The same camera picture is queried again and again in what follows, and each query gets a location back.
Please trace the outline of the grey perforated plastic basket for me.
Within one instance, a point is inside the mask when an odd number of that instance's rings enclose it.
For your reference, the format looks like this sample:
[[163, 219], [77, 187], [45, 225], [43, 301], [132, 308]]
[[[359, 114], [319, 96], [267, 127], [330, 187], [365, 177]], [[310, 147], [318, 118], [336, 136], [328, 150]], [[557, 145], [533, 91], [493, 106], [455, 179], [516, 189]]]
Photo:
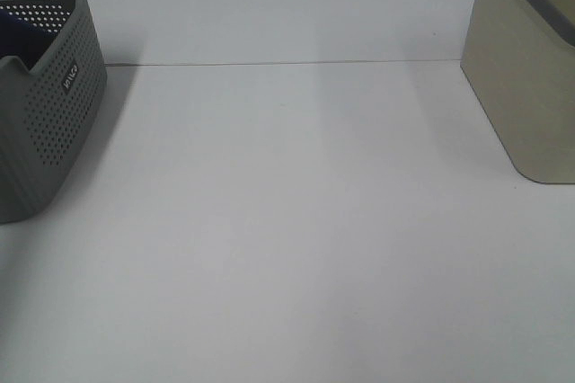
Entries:
[[32, 69], [1, 58], [1, 221], [55, 198], [91, 131], [107, 84], [87, 0], [2, 0], [1, 12], [56, 35]]

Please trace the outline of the beige plastic bin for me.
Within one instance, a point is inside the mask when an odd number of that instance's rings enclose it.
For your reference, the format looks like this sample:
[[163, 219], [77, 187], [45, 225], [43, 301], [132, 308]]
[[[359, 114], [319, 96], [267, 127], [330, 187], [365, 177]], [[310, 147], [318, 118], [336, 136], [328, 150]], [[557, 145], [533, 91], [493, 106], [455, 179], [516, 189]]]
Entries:
[[461, 68], [510, 162], [574, 182], [574, 0], [474, 0]]

